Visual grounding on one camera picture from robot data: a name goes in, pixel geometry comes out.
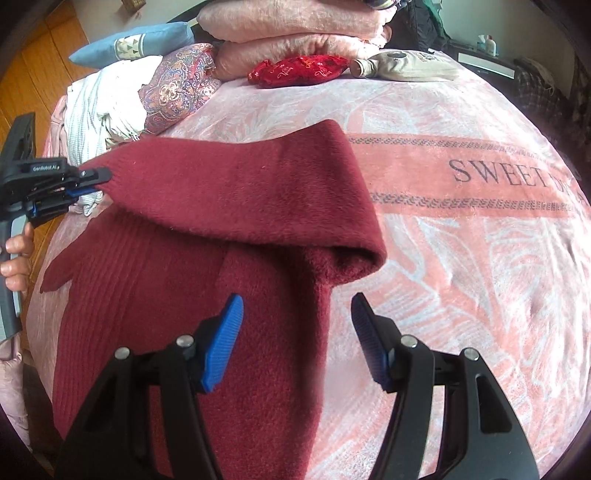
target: white towel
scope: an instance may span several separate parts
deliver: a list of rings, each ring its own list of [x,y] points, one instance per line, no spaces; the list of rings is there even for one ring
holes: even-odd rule
[[[71,165],[79,167],[112,145],[139,139],[147,114],[138,91],[161,62],[160,55],[118,61],[68,88],[64,123]],[[81,196],[84,214],[89,216],[102,198],[102,192]]]

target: pink pillow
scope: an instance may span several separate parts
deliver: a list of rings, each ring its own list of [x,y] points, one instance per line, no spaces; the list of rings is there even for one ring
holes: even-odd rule
[[[332,33],[383,47],[384,25],[395,13],[396,7],[374,10],[361,0],[217,0],[203,7],[197,22],[214,37],[236,43],[297,33]]]
[[[368,59],[378,53],[377,45],[345,35],[298,34],[247,43],[227,41],[217,54],[215,76],[220,80],[246,77],[264,60],[276,63],[290,57],[309,55],[333,55],[348,60]]]

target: red pouch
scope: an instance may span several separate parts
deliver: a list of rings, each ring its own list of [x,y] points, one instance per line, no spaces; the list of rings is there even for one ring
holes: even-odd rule
[[[273,63],[261,62],[248,74],[248,82],[261,88],[316,85],[340,76],[349,60],[332,55],[293,57]]]

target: patterned cushion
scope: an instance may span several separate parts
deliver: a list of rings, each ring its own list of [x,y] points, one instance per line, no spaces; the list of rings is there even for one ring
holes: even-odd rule
[[[166,55],[152,81],[139,90],[148,113],[144,131],[158,135],[202,107],[222,84],[212,77],[213,68],[209,43]]]

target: finger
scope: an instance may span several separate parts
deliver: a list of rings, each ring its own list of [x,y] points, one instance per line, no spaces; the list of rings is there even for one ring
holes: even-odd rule
[[[25,235],[17,235],[6,242],[6,251],[10,254],[21,254],[28,257],[35,250],[33,239]]]
[[[14,275],[30,275],[31,261],[26,257],[16,257],[1,264],[0,273],[7,278]]]
[[[27,275],[15,275],[6,279],[6,286],[11,291],[26,291],[29,288],[29,277]]]
[[[35,229],[33,228],[33,225],[30,224],[29,222],[27,222],[27,224],[25,225],[25,236],[27,238],[30,238],[31,240],[35,240]]]

